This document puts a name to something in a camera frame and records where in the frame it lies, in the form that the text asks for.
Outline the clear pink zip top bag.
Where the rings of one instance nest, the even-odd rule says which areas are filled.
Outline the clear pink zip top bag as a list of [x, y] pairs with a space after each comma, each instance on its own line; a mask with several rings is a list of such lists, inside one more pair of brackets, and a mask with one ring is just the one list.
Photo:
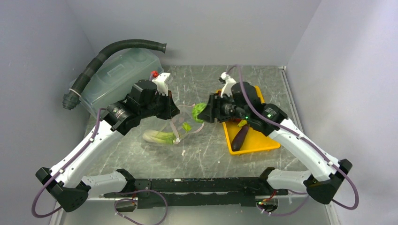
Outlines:
[[180, 113], [172, 119], [166, 121], [162, 132], [171, 133], [168, 143], [178, 144], [188, 135], [198, 133], [204, 127], [204, 122], [197, 122], [192, 114], [199, 104], [178, 105]]

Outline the green white celery stalk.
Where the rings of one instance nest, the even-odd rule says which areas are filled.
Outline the green white celery stalk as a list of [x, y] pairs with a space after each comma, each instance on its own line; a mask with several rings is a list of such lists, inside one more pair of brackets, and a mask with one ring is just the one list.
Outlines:
[[180, 143], [180, 141], [187, 136], [191, 130], [192, 127], [188, 123], [184, 122], [182, 126], [177, 129], [178, 137], [174, 132], [147, 130], [142, 134], [142, 138], [144, 141], [149, 143], [172, 145]]

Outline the yellow banana bunch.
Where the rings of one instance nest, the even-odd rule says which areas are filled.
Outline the yellow banana bunch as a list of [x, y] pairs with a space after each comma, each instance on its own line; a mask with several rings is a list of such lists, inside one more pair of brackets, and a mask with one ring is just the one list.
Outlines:
[[238, 127], [244, 127], [244, 126], [246, 126], [248, 123], [247, 123], [247, 121], [246, 120], [241, 120], [239, 123], [238, 123]]

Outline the purple eggplant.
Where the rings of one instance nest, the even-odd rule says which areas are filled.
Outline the purple eggplant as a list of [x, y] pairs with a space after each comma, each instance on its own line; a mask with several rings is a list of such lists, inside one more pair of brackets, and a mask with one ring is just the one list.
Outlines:
[[249, 126], [246, 124], [241, 127], [239, 132], [233, 138], [233, 140], [231, 142], [231, 150], [233, 152], [240, 151], [241, 147], [243, 146], [243, 143], [245, 141], [245, 137], [246, 137], [248, 131], [249, 131]]

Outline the yellow plastic tray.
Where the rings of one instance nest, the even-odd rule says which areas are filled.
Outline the yellow plastic tray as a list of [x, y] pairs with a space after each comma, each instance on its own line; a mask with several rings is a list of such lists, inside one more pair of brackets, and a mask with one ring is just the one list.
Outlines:
[[271, 138], [264, 136], [263, 133], [254, 130], [253, 128], [249, 127], [249, 131], [245, 137], [245, 141], [243, 146], [241, 147], [240, 151], [233, 152], [231, 150], [231, 142], [236, 134], [241, 129], [238, 127], [238, 123], [243, 120], [243, 118], [250, 119], [252, 110], [250, 107], [245, 107], [248, 111], [247, 116], [240, 116], [238, 118], [232, 118], [226, 122], [223, 122], [223, 129], [226, 136], [227, 147], [229, 153], [234, 156], [248, 154], [248, 153], [255, 153], [255, 152], [262, 152], [262, 151], [270, 151], [275, 150], [281, 147], [280, 143], [272, 140]]

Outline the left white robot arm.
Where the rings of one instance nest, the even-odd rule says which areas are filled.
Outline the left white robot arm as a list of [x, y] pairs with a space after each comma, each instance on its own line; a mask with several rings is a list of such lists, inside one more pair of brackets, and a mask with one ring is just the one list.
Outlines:
[[138, 81], [124, 99], [98, 110], [94, 128], [63, 160], [36, 172], [43, 184], [39, 193], [47, 190], [66, 212], [102, 194], [132, 195], [135, 179], [125, 169], [91, 177], [85, 176], [86, 170], [104, 150], [139, 126], [141, 120], [149, 117], [169, 120], [179, 113], [165, 80], [158, 76], [151, 81]]

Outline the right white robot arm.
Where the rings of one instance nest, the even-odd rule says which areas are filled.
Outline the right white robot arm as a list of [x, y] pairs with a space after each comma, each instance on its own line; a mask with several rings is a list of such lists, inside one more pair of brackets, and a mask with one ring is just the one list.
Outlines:
[[329, 204], [350, 171], [351, 162], [338, 160], [321, 149], [315, 150], [284, 111], [275, 104], [262, 103], [256, 89], [249, 83], [244, 82], [243, 86], [244, 90], [238, 83], [234, 84], [231, 96], [211, 94], [198, 119], [207, 123], [245, 120], [250, 128], [281, 144], [306, 167], [306, 171], [268, 167], [259, 177], [259, 190], [263, 194], [289, 189], [307, 193], [319, 203]]

